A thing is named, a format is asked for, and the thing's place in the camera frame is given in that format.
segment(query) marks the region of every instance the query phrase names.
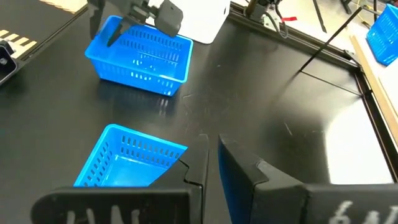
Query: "wooden board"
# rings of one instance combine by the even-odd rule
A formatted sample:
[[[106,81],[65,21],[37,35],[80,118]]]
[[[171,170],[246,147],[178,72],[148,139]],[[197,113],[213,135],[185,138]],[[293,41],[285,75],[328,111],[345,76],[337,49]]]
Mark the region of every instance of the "wooden board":
[[[398,115],[396,114],[394,107],[392,106],[389,97],[379,80],[379,76],[383,73],[385,66],[376,61],[363,33],[352,35],[350,39],[397,146]]]

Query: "blue object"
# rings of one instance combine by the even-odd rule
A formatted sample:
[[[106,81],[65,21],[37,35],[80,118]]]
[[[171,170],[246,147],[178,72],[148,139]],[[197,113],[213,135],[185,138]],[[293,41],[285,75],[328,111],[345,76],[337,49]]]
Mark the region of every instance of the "blue object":
[[[388,66],[398,58],[398,8],[386,8],[366,35],[376,60]]]
[[[186,149],[186,146],[110,124],[73,186],[147,187],[166,172]]]
[[[172,96],[188,78],[193,41],[171,38],[150,27],[134,25],[107,47],[121,18],[110,16],[86,49],[98,76],[105,80]]]

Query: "red clip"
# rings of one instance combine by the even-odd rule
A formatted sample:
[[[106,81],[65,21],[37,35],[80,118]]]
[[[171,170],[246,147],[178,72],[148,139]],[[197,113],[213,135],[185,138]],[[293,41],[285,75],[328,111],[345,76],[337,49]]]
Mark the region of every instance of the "red clip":
[[[286,21],[296,21],[297,17],[287,17],[287,18],[282,18],[282,22],[286,22]]]

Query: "black table surface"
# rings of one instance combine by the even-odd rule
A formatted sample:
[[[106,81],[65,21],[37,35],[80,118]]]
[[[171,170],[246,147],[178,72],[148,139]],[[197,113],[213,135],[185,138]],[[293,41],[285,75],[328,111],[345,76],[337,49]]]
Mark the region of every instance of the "black table surface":
[[[89,43],[86,13],[0,87],[2,223],[28,223],[38,197],[73,185],[111,123],[187,146],[209,136],[205,223],[229,223],[219,133],[302,182],[392,181],[361,98],[295,76],[309,58],[298,50],[226,21],[213,44],[195,43],[188,82],[168,98],[100,81]],[[314,60],[307,71],[356,90],[334,65]]]
[[[0,30],[41,43],[73,18],[73,14],[39,0],[2,0]]]

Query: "basket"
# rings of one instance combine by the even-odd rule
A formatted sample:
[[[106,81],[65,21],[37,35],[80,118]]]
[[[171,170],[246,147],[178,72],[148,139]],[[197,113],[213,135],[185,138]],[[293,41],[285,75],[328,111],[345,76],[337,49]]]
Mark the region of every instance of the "basket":
[[[193,41],[171,38],[150,27],[134,25],[111,47],[106,44],[121,18],[110,16],[86,49],[100,78],[172,96],[188,78]]]
[[[398,8],[387,4],[366,39],[379,63],[388,66],[398,58]]]
[[[166,172],[187,147],[117,124],[108,125],[74,187],[147,187]]]

